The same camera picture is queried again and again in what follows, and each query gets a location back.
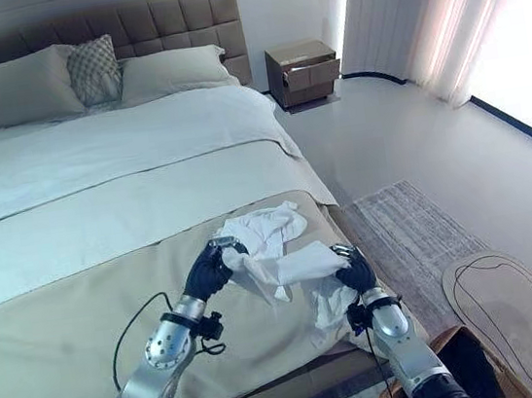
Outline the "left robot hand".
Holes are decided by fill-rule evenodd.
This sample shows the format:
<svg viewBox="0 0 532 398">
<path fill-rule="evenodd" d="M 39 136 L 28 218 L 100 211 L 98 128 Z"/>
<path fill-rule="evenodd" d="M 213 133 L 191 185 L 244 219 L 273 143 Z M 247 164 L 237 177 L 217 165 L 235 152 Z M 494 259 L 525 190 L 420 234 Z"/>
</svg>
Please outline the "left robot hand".
<svg viewBox="0 0 532 398">
<path fill-rule="evenodd" d="M 207 302 L 218 293 L 231 279 L 232 270 L 223 261 L 225 249 L 234 249 L 239 254 L 247 254 L 248 250 L 234 236 L 212 238 L 204 246 L 185 283 L 184 295 Z"/>
</svg>

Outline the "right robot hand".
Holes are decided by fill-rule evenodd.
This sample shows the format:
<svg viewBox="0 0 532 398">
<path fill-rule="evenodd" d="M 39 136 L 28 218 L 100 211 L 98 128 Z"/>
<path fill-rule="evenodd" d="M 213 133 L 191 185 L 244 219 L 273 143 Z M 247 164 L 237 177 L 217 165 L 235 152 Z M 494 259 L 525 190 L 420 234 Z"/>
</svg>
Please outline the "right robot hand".
<svg viewBox="0 0 532 398">
<path fill-rule="evenodd" d="M 337 279 L 360 295 L 376 286 L 376 277 L 360 250 L 353 245 L 336 244 L 331 249 L 338 256 L 345 258 L 348 266 L 335 273 Z"/>
</svg>

